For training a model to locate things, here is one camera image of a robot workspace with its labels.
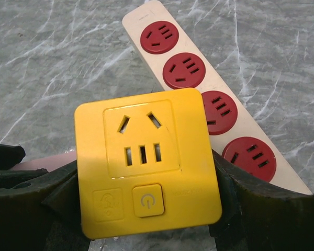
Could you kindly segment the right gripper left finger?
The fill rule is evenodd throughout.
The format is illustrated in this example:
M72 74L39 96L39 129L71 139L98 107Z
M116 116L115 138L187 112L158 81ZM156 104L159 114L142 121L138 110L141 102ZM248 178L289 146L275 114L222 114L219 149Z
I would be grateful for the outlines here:
M0 170L0 250L88 250L77 163L56 170Z

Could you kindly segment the pink power strip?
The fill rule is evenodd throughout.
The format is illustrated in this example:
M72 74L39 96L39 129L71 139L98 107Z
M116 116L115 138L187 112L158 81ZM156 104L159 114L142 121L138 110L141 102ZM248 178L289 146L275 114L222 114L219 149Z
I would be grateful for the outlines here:
M52 172L66 164L69 164L76 160L76 151L70 151L58 155L48 156L39 159L33 159L31 161L22 162L16 164L10 170L38 170L46 169L48 172Z

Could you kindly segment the beige red power strip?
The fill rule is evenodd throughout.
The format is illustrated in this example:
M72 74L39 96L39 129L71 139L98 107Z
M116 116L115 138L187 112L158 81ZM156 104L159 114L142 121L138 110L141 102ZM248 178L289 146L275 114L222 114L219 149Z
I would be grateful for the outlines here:
M161 2L148 1L132 10L122 25L163 89L193 87L201 93L214 151L263 181L311 193Z

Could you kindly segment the yellow cube socket adapter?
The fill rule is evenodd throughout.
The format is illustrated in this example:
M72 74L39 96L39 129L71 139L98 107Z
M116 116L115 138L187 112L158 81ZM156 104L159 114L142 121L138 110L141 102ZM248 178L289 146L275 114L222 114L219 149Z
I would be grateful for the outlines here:
M82 231L89 239L216 223L222 216L201 93L81 104L74 114Z

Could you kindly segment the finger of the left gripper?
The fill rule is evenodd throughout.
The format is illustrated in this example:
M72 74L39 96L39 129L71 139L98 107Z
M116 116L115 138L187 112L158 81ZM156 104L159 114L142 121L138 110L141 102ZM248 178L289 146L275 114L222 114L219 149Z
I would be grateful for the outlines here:
M12 170L26 156L21 146L0 144L0 189L10 189L22 182L48 173L44 168L37 170Z

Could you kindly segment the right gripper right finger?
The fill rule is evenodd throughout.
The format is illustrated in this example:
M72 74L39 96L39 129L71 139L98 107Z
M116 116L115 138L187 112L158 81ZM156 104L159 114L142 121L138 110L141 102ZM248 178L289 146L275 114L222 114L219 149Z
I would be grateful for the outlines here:
M314 250L314 194L272 185L212 154L222 203L220 220L209 225L217 250Z

